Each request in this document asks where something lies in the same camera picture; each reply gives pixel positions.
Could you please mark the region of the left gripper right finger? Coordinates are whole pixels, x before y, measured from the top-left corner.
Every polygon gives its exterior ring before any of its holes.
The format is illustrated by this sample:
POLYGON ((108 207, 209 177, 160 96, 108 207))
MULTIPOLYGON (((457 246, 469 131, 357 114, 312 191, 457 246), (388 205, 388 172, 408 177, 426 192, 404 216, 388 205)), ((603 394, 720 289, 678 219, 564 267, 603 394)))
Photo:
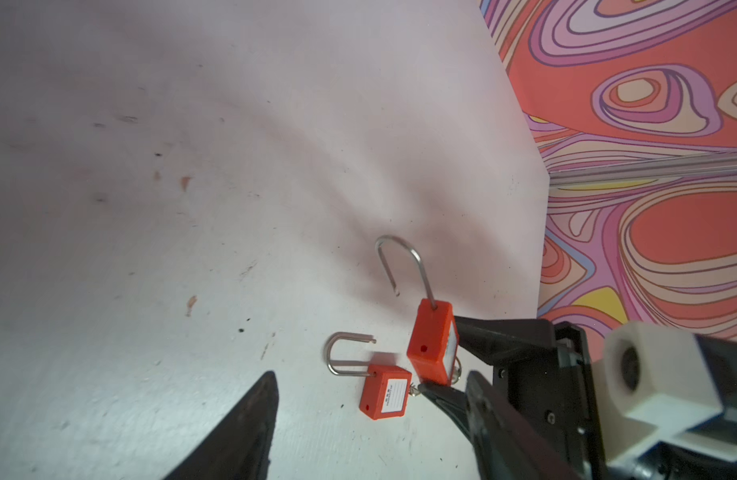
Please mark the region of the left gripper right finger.
POLYGON ((482 479, 558 479, 560 456, 479 372, 465 389, 418 386, 469 440, 482 479))

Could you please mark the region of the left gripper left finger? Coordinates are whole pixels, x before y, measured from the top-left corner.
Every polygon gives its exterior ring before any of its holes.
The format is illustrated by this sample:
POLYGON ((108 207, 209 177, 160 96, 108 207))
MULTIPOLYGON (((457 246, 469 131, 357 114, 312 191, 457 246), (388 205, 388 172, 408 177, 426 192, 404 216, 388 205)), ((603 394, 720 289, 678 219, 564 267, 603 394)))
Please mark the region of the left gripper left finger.
POLYGON ((280 392, 268 371, 168 479, 266 480, 280 392))

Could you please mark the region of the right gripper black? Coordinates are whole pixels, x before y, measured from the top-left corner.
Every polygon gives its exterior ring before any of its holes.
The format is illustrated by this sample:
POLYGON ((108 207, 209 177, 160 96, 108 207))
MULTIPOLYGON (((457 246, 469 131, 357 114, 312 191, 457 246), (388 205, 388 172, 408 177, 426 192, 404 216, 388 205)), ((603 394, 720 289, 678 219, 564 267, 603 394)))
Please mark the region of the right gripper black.
POLYGON ((602 478, 602 440, 585 333, 545 319, 457 316, 459 346, 492 367, 492 385, 583 479, 602 478))

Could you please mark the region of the red padlock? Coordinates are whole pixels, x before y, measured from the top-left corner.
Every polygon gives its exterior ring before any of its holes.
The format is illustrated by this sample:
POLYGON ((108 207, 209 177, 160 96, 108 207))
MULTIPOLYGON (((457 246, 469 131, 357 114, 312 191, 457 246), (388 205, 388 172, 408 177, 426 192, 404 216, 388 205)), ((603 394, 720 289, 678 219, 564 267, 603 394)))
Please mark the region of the red padlock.
POLYGON ((375 337, 352 332, 336 332, 330 335, 324 345, 326 367, 334 376, 364 380, 358 407, 368 418, 384 420, 403 417, 408 399, 412 396, 411 372, 398 365, 336 359, 332 356, 332 351, 338 342, 376 344, 375 337))
POLYGON ((452 386, 458 380, 456 372, 459 346, 453 306, 434 296, 418 250, 398 236, 382 235, 376 239, 374 249, 394 294, 400 294, 399 287, 383 252, 384 244, 389 242, 399 245, 410 254, 424 288, 424 298, 417 308, 406 356, 421 383, 452 386))

